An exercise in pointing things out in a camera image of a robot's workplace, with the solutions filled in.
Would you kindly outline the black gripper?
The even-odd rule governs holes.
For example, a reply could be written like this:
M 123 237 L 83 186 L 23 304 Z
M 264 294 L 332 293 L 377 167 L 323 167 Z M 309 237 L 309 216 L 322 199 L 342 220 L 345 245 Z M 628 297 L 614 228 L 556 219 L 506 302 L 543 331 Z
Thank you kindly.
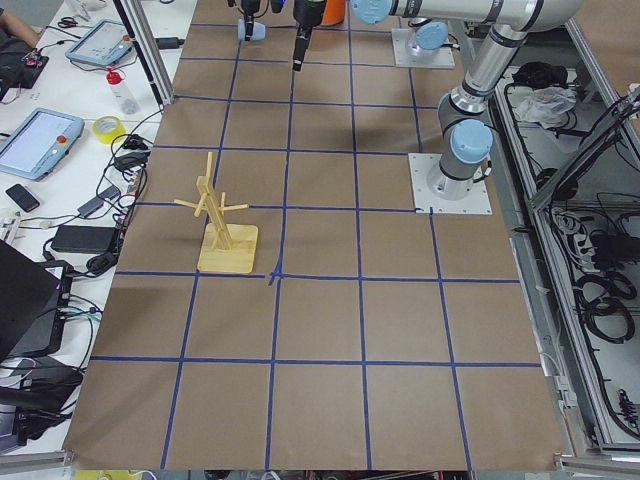
M 322 23 L 326 0 L 295 0 L 293 15 L 299 25 L 296 32 L 292 70 L 299 72 L 304 64 L 306 52 L 309 48 L 312 27 L 319 26 Z M 240 9 L 242 10 L 243 20 L 246 25 L 247 32 L 252 30 L 251 24 L 255 21 L 255 16 L 259 12 L 259 0 L 241 0 Z

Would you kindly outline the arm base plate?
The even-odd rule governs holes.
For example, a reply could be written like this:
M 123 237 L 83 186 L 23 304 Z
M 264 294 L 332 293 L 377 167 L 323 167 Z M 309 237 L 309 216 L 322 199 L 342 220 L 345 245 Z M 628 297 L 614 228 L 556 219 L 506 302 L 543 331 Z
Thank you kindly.
M 419 214 L 491 215 L 492 207 L 480 165 L 467 180 L 453 180 L 440 169 L 441 155 L 410 153 L 414 210 Z
M 453 69 L 452 49 L 444 44 L 434 49 L 421 48 L 412 29 L 392 30 L 392 47 L 396 67 L 423 69 Z

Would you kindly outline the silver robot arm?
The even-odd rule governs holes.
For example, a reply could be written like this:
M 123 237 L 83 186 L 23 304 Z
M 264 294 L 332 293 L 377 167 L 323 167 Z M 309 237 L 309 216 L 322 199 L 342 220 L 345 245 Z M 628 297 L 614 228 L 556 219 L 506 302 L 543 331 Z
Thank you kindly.
M 543 32 L 570 20 L 580 0 L 434 0 L 353 1 L 352 9 L 365 24 L 388 16 L 406 19 L 474 21 L 491 26 L 462 83 L 446 93 L 438 107 L 444 152 L 426 177 L 437 197 L 458 201 L 470 192 L 479 165 L 487 158 L 493 134 L 478 119 L 487 107 L 501 75 L 530 32 Z
M 256 19 L 262 16 L 259 13 L 260 1 L 241 1 L 240 6 L 237 6 L 235 1 L 228 1 L 228 6 L 236 7 L 242 13 L 243 19 L 238 26 L 240 39 L 253 41 L 262 38 L 262 35 L 257 33 L 256 22 Z M 345 18 L 345 12 L 345 1 L 293 2 L 293 18 L 297 25 L 293 51 L 294 70 L 299 70 L 303 64 L 313 29 L 320 25 L 330 26 L 341 23 Z M 413 18 L 409 26 L 409 46 L 415 51 L 438 50 L 447 42 L 449 30 L 442 21 Z

